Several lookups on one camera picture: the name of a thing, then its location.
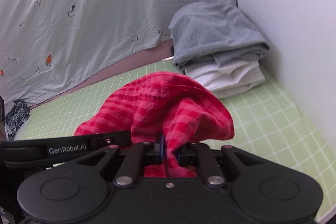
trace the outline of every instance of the white folded cloth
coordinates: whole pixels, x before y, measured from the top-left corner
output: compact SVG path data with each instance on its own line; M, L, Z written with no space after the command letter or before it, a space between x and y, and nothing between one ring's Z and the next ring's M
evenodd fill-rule
M216 63L200 63L185 69L185 74L217 98L227 98L246 92L265 81L258 61L233 60L220 67Z

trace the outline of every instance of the screw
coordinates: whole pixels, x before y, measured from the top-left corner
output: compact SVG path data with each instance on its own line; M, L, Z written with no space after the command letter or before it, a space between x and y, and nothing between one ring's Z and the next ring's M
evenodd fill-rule
M126 186L126 185L129 185L133 182L132 178L131 177L128 177L128 176L122 176L122 177L118 177L115 182L118 184L118 185L121 185L121 186Z
M167 183L166 183L166 187L167 187L167 188L174 188L174 186L175 186L175 184L172 183L172 182L167 182Z
M208 182L212 185L220 185L224 183L225 180L221 176L211 176L211 177L208 177Z

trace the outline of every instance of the green checkered surface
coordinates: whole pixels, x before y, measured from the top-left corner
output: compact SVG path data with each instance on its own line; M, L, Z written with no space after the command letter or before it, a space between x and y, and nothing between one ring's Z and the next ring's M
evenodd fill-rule
M155 71L178 72L171 60L113 76L63 95L30 112L23 139L72 136L93 117L105 99L123 85ZM207 140L213 149L231 144L273 162L304 172L323 188L317 220L336 205L336 161L319 130L289 93L265 70L266 81L252 90L221 100L232 115L232 140Z

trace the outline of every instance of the folded clothes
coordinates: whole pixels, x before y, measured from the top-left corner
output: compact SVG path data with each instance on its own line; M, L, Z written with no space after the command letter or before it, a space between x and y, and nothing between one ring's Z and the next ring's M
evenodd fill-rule
M132 143L155 142L164 133L167 160L147 166L147 177L193 177L194 169L179 166L174 151L187 142L234 136L222 103L191 78L171 72L154 72L115 91L75 136L118 130L130 130Z
M29 118L29 110L25 102L18 102L5 117L5 123L10 130L6 130L6 138L11 141L20 127Z
M217 98L243 93L265 81L258 61L234 60L218 67L214 62L187 66L185 74Z
M188 4L174 14L169 30L176 66L204 61L204 56L220 65L234 59L259 60L269 50L261 32L234 5Z

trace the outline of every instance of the red plaid cloth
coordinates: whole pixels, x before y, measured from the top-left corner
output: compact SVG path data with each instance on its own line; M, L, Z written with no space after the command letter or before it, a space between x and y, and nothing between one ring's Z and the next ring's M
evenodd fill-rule
M194 177L193 168L179 166L174 151L187 142L234 136L222 103L191 78L171 72L151 73L115 91L75 136L118 130L130 130L132 143L155 142L164 133L166 160L147 166L147 177Z

